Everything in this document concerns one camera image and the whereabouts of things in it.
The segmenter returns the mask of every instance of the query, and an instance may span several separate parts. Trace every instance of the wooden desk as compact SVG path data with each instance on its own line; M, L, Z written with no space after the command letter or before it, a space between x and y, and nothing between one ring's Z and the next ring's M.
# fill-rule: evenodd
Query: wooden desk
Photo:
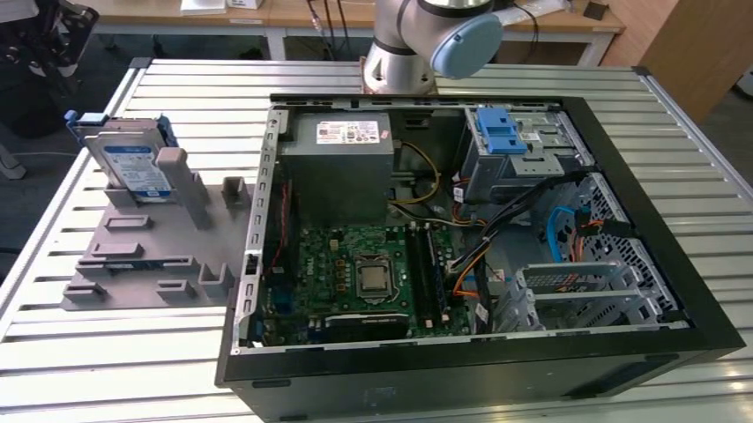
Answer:
M222 15L183 16L180 0L75 0L75 3L99 12L98 33L115 33L110 29L119 26L263 26L273 8L273 2L267 0L257 10L228 8Z
M326 25L323 0L314 8ZM100 12L96 33L180 35L262 35L270 44L273 60L285 60L285 38L317 36L305 0L266 0L259 10L230 8L223 15L182 16L180 0L79 0ZM597 21L582 16L586 0L576 0L580 13L557 11L538 18L540 42L573 42L588 45L578 65L598 66L612 39L625 26L608 12ZM335 36L345 35L337 3L331 0ZM374 1L349 0L342 4L351 37L374 36ZM528 20L506 27L505 41L530 41L533 23Z
M375 0L349 0L342 3L342 11L347 20L349 28L373 28L374 27L374 1ZM518 4L526 4L528 1L518 0ZM621 33L625 26L617 16L608 11L604 20L598 21L582 16L586 8L588 0L576 0L576 13L566 11L556 11L549 15L537 18L540 31L542 33ZM273 0L273 8L270 10L269 25L270 26L311 26L311 15L303 0ZM325 8L322 0L314 1L314 9L325 20ZM330 1L330 11L333 13L333 26L341 28L341 15L338 13L335 2ZM533 32L533 21L530 19L506 27L512 31Z

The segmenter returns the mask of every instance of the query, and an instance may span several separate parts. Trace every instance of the blue drive bay latch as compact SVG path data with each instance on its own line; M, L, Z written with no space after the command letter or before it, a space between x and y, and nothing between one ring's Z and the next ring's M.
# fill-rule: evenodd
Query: blue drive bay latch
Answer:
M518 139L518 124L510 119L508 110L479 108L477 116L489 152L491 154L525 154L529 147Z

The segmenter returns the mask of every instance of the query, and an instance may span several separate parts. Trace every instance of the table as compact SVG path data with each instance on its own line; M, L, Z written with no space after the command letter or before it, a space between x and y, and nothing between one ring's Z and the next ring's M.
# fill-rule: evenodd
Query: table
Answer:
M487 66L445 94L572 95L592 109L748 348L613 398L402 416L426 422L748 421L753 394L753 191L652 77L630 69ZM164 112L207 183L254 183L270 93L358 93L355 63L154 60L106 111ZM103 216L104 174L79 155L0 289L4 423L259 422L214 386L220 307L66 312L75 262Z
M303 0L266 0L253 11L228 9L223 15L180 16L180 0L78 0L94 7L102 17L96 33L139 33L174 35L261 35L267 38L273 60L286 60L285 38L319 36L313 28L311 15ZM625 26L608 12L602 21L581 15L586 0L576 0L580 13L554 12L540 17L540 42L576 42L588 47L578 65L597 66L614 35ZM322 1L314 2L317 13L325 19ZM374 6L367 0L343 2L343 14L351 37L374 36ZM335 36L343 36L337 7L333 10ZM520 22L505 32L506 41L530 41L533 23Z

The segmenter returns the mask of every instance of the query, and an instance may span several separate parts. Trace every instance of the blue cable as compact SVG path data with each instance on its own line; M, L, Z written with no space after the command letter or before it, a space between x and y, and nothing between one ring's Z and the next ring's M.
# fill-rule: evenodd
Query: blue cable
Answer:
M574 217L576 211L569 207L565 207L564 205L558 205L557 207L554 207L550 218L546 221L546 241L550 244L552 258L558 263L562 261L562 255L560 253L560 248L557 247L557 236L554 234L554 225L557 223L557 216L561 213L572 214Z

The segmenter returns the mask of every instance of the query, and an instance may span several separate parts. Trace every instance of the metal rail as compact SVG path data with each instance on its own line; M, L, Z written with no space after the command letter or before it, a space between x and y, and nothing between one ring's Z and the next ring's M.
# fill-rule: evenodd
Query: metal rail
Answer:
M108 107L164 112L207 183L255 180L270 93L358 93L354 63L155 60L132 70ZM649 78L629 69L491 65L438 79L441 93L586 98L749 345L753 207L749 188ZM223 308L68 313L58 308L102 218L106 177L83 153L0 290L3 422L259 421L214 387ZM748 420L753 346L684 367L614 398L378 417L371 420L560 422Z

